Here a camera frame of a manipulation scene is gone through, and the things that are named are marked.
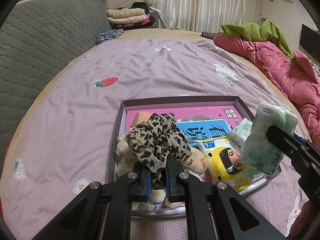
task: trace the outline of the gray quilted headboard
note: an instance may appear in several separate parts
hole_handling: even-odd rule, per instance
[[[0,29],[0,175],[4,152],[41,90],[110,30],[103,0],[31,0]]]

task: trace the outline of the orange object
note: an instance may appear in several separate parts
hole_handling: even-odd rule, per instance
[[[151,115],[152,114],[149,112],[144,112],[144,111],[138,112],[132,121],[131,127],[135,127],[139,123],[148,121]]]

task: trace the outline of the yellow wipes package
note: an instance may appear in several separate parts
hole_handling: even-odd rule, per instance
[[[236,147],[228,136],[197,142],[205,156],[212,183],[224,181],[240,192],[250,185],[242,172],[242,163]]]

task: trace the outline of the strawberry print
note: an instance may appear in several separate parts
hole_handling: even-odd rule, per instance
[[[109,87],[112,86],[113,84],[118,82],[118,78],[117,77],[109,77],[109,78],[104,78],[101,79],[100,81],[96,81],[94,83],[96,88],[105,88],[105,87]]]

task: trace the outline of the striped curtain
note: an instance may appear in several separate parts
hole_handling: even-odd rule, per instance
[[[162,26],[195,32],[220,32],[223,23],[242,24],[245,0],[146,0]]]

